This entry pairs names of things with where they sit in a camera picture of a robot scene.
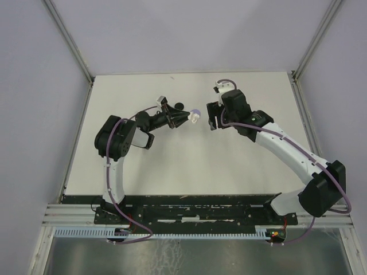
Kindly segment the purple earbud charging case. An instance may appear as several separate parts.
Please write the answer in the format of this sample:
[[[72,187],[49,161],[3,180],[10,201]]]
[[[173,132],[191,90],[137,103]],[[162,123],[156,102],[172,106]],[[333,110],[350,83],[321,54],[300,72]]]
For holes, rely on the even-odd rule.
[[[196,114],[198,114],[198,115],[200,115],[200,114],[201,114],[201,111],[200,111],[200,110],[198,110],[198,109],[192,109],[192,112],[193,112],[193,113],[196,113]]]

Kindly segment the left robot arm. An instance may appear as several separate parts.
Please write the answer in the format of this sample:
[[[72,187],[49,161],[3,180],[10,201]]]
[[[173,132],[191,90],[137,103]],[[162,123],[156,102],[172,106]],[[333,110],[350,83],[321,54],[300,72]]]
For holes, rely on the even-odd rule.
[[[148,114],[151,109],[156,109],[156,106],[144,109],[130,119],[111,115],[95,137],[94,146],[105,161],[103,199],[113,204],[107,210],[107,217],[113,223],[122,223],[127,216],[126,208],[119,204],[126,195],[123,187],[123,165],[130,147],[148,150],[154,141],[152,131],[163,126],[175,129],[187,121],[194,124],[201,116],[197,109],[184,111],[181,103],[174,107],[164,103],[154,115]]]

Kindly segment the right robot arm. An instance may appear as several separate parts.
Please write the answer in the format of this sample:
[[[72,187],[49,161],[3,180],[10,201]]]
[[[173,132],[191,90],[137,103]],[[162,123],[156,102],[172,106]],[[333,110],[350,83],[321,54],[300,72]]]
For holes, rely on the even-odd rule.
[[[236,88],[215,88],[218,100],[206,105],[212,130],[233,127],[238,134],[272,152],[301,180],[304,187],[275,195],[263,210],[264,219],[276,224],[284,215],[304,210],[313,217],[336,212],[346,199],[346,168],[306,150],[262,110],[253,111],[244,93]]]

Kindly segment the white round charging case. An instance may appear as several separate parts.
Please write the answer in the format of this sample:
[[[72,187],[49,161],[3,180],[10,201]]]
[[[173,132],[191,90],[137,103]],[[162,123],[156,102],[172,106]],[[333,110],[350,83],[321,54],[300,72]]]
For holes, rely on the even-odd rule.
[[[200,119],[200,116],[201,115],[199,113],[191,112],[188,119],[191,123],[195,124]]]

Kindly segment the black round charging case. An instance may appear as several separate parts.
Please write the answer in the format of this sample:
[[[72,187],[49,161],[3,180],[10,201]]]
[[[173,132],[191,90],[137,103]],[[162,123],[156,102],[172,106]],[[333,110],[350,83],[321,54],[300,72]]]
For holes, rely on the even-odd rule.
[[[174,106],[175,109],[183,111],[184,110],[184,104],[183,103],[176,103]]]

